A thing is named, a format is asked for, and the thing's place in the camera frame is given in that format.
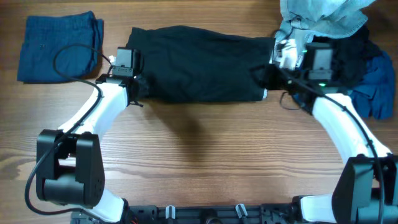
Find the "black shorts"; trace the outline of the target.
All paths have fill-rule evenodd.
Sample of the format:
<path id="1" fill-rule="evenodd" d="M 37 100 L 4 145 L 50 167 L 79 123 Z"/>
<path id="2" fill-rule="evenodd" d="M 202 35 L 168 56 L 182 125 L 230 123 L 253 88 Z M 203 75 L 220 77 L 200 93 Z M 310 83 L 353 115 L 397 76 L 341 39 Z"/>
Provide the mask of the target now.
<path id="1" fill-rule="evenodd" d="M 149 97 L 172 103 L 261 101 L 260 68 L 275 40 L 226 35 L 188 26 L 134 27 L 126 46 L 140 50 Z"/>

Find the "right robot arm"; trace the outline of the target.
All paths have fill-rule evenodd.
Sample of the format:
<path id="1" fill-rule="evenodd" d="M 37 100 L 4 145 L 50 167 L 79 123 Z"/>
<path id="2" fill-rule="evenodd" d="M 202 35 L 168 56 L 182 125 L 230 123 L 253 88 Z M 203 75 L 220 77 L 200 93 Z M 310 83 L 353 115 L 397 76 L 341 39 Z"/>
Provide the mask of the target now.
<path id="1" fill-rule="evenodd" d="M 356 112 L 332 69 L 333 49 L 309 43 L 296 70 L 293 39 L 276 43 L 271 64 L 278 87 L 325 129 L 345 165 L 331 194 L 294 197 L 291 223 L 397 223 L 397 156 L 383 145 Z"/>

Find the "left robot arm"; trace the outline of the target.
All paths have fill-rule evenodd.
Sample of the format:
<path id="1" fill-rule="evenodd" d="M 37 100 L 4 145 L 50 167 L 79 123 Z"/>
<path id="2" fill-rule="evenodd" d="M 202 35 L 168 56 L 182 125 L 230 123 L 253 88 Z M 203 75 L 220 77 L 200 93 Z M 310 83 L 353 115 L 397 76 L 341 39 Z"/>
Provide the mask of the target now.
<path id="1" fill-rule="evenodd" d="M 78 112 L 58 129 L 37 138 L 37 162 L 25 185 L 25 203 L 35 213 L 71 212 L 97 223 L 137 223 L 126 199 L 105 187 L 101 138 L 128 106 L 139 105 L 144 56 L 120 47 L 109 69 Z"/>

